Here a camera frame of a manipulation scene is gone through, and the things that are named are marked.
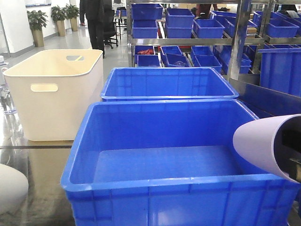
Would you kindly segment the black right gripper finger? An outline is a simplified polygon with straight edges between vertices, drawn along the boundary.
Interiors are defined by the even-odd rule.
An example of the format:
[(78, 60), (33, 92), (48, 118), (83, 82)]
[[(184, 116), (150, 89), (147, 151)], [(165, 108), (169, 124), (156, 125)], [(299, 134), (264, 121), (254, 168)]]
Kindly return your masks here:
[(280, 170), (290, 179), (301, 182), (301, 132), (283, 129), (275, 137), (275, 158)]

